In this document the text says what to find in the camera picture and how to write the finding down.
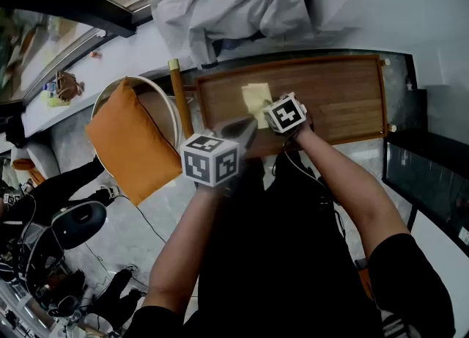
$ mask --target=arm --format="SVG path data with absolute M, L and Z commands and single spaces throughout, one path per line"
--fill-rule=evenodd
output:
M 365 169 L 331 147 L 307 125 L 300 129 L 296 140 L 356 225 L 368 259 L 385 239 L 409 233 L 383 187 Z
M 203 185 L 153 265 L 143 306 L 162 306 L 183 315 L 199 276 L 221 192 Z

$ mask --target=orange pillow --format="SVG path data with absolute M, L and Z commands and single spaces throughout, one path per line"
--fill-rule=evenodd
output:
M 85 128 L 104 166 L 135 205 L 181 174 L 181 159 L 124 78 Z

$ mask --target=wooden board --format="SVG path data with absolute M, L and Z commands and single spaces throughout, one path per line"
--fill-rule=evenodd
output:
M 206 128 L 248 116 L 241 87 L 268 83 L 274 100 L 295 92 L 330 144 L 384 137 L 387 132 L 379 55 L 330 56 L 253 65 L 196 79 Z M 257 132 L 249 157 L 276 155 L 284 137 Z

